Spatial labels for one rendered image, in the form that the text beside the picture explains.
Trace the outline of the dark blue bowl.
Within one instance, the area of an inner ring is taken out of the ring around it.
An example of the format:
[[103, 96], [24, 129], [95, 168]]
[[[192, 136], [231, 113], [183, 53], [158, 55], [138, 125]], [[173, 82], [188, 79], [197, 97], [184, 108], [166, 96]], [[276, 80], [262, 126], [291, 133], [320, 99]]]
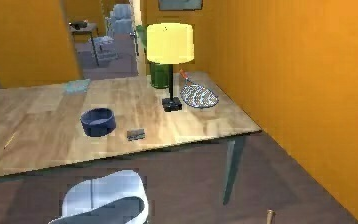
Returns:
[[109, 108], [93, 108], [85, 111], [80, 122], [84, 133], [89, 137], [102, 137], [116, 128], [114, 112]]

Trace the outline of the green bin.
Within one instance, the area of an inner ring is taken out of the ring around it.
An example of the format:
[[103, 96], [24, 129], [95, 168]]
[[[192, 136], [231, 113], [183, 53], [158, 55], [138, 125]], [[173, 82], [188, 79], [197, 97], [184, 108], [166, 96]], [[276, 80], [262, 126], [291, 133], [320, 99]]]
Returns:
[[150, 63], [151, 86], [156, 89], [168, 88], [172, 72], [172, 65]]

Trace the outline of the yellow shade table lamp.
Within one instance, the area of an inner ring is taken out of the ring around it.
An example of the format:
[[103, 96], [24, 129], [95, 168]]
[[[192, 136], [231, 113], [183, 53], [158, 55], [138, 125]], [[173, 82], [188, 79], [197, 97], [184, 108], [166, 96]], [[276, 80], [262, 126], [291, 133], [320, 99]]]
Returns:
[[169, 97], [162, 100], [165, 112], [179, 111], [182, 103], [173, 91], [173, 66], [192, 61], [194, 31], [190, 24], [157, 23], [147, 27], [147, 59], [168, 66]]

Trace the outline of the pale teal cloth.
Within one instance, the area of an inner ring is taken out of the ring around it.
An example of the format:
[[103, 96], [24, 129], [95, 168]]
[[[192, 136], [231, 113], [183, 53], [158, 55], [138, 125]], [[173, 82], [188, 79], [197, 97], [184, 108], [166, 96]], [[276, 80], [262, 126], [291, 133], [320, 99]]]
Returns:
[[64, 90], [68, 94], [86, 92], [90, 83], [90, 79], [69, 81], [65, 84]]

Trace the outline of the white shell chair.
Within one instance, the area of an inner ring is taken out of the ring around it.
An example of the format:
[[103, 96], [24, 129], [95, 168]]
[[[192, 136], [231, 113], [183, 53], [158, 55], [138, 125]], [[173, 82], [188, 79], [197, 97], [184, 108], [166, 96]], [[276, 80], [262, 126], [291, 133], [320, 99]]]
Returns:
[[149, 202], [139, 174], [122, 170], [74, 185], [61, 210], [48, 224], [148, 224]]

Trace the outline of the small dark side table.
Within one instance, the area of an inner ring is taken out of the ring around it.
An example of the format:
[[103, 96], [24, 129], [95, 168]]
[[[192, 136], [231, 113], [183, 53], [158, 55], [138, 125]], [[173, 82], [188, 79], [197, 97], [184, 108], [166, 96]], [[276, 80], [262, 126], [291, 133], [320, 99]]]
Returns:
[[96, 34], [99, 34], [99, 30], [96, 23], [90, 23], [86, 21], [75, 21], [75, 22], [69, 22], [69, 29], [72, 34], [72, 37], [75, 38], [78, 35], [89, 35], [91, 39], [91, 45], [94, 52], [94, 58], [96, 64], [99, 64], [98, 55], [96, 53], [96, 47], [94, 43], [93, 38], [93, 32], [96, 32]]

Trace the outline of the wooden table with grey legs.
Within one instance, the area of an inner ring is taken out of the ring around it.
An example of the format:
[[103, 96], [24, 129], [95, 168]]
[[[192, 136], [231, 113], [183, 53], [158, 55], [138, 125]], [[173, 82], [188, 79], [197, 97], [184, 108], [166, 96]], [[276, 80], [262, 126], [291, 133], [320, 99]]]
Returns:
[[[153, 88], [147, 76], [94, 80], [86, 92], [75, 94], [66, 93], [62, 84], [0, 89], [0, 178], [159, 149], [226, 142], [223, 197], [228, 199], [245, 140], [260, 128], [207, 74], [194, 72], [191, 77], [218, 95], [215, 107], [185, 106], [165, 112], [162, 100], [168, 94]], [[117, 127], [107, 136], [90, 138], [80, 117], [95, 107], [111, 109]], [[127, 131], [133, 129], [143, 129], [145, 137], [129, 141]], [[15, 138], [4, 149], [14, 132]]]

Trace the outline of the yellow pencil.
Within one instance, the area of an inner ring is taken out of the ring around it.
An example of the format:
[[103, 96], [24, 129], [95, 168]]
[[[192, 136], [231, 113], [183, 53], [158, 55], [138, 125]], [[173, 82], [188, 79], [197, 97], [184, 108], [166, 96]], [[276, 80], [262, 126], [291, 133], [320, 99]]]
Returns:
[[17, 132], [14, 132], [12, 135], [11, 135], [11, 137], [7, 140], [7, 142], [5, 143], [5, 145], [4, 145], [4, 149], [6, 149], [10, 144], [11, 144], [11, 142], [13, 141], [13, 139], [15, 138], [15, 136], [16, 136], [16, 134], [17, 134]]

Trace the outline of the framed wall picture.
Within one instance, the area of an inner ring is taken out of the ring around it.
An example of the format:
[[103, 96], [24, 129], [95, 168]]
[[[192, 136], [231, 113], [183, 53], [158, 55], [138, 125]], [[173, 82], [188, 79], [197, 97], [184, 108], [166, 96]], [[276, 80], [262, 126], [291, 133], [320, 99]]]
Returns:
[[158, 5], [163, 11], [200, 10], [203, 0], [158, 0]]

